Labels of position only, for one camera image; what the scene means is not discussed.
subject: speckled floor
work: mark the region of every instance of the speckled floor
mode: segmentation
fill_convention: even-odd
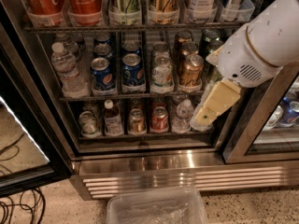
[[[106,223],[107,200],[82,201],[68,180],[42,187],[41,190],[46,197],[43,224]],[[210,224],[299,223],[298,186],[201,194]],[[28,212],[16,209],[11,223],[30,223]]]

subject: plastic bottle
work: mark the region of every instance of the plastic bottle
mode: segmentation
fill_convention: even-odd
[[[190,130],[190,119],[194,108],[190,100],[184,100],[178,104],[176,115],[172,120],[172,131],[175,133],[186,133]]]
[[[79,46],[70,35],[68,35],[68,34],[56,34],[55,42],[63,43],[64,47],[66,49],[70,50],[74,54],[74,56],[76,58],[76,62],[81,60],[82,54],[81,54],[81,51],[79,49]]]
[[[106,100],[104,106],[103,116],[106,124],[106,135],[117,136],[123,134],[119,108],[111,100]]]
[[[62,81],[65,91],[79,91],[84,87],[84,78],[77,69],[73,53],[60,42],[52,45],[51,63]]]

